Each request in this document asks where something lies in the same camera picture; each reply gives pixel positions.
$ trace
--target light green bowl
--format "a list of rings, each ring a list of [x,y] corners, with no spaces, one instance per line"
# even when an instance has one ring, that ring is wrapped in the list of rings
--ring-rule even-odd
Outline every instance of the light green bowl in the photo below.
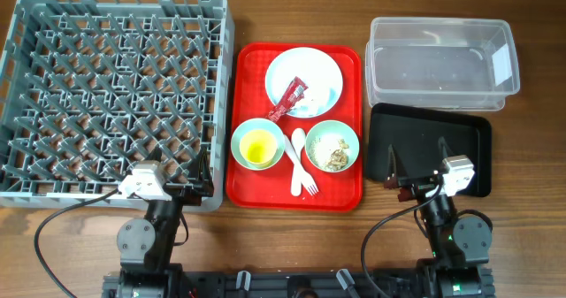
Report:
[[[271,134],[273,134],[273,136],[275,136],[275,140],[277,141],[277,150],[275,151],[275,157],[273,157],[272,162],[264,168],[255,167],[252,163],[248,162],[240,153],[241,138],[244,136],[244,134],[257,129],[269,131]],[[270,120],[266,118],[253,118],[244,121],[233,132],[232,141],[230,142],[230,150],[232,151],[233,158],[235,158],[236,161],[246,169],[253,171],[266,170],[274,166],[281,159],[281,157],[283,157],[283,153],[285,153],[285,136],[283,135],[281,129]]]
[[[321,140],[344,139],[347,145],[349,145],[349,148],[344,150],[344,152],[346,152],[346,155],[348,156],[348,163],[346,164],[346,166],[338,171],[327,171],[318,167],[318,165],[313,161],[314,157],[310,155],[310,145],[317,138],[320,138]],[[354,130],[352,130],[352,128],[345,123],[336,120],[327,120],[317,123],[310,129],[309,133],[307,134],[307,140],[305,142],[304,148],[307,152],[309,161],[319,170],[329,173],[336,173],[348,169],[356,161],[357,155],[360,153],[360,141],[358,140]]]

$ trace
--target white plate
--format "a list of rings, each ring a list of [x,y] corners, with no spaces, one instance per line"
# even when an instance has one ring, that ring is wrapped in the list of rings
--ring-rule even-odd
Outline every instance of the white plate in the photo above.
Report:
[[[297,118],[313,118],[329,111],[342,93],[342,72],[326,53],[307,47],[287,50],[277,56],[265,74],[265,92],[277,104],[294,77],[309,87],[288,113]]]

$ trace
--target red wrapper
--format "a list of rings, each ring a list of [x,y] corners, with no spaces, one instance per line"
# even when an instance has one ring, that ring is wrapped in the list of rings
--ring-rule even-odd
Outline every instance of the red wrapper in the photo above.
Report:
[[[290,111],[294,104],[304,98],[304,91],[309,87],[299,77],[294,77],[293,81],[285,90],[285,94],[279,100],[279,103],[273,107],[267,114],[267,118],[273,122],[277,122],[281,116]]]

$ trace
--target bowl with food scraps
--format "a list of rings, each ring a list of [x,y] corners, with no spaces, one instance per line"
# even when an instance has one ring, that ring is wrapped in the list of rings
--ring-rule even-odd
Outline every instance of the bowl with food scraps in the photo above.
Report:
[[[281,129],[265,118],[244,121],[232,134],[230,150],[243,167],[260,171],[274,166],[285,152]]]
[[[327,120],[317,123],[307,134],[305,151],[309,161],[324,172],[348,169],[360,152],[360,141],[351,127]]]

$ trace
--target white spoon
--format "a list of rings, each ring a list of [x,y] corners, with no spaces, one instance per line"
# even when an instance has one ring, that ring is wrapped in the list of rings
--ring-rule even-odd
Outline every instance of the white spoon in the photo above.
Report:
[[[291,134],[291,143],[293,143],[293,149],[296,153],[299,161],[301,161],[301,150],[306,142],[307,135],[301,128],[296,128]],[[301,177],[300,170],[297,167],[293,167],[293,177],[291,177],[291,195],[299,196],[301,195]]]

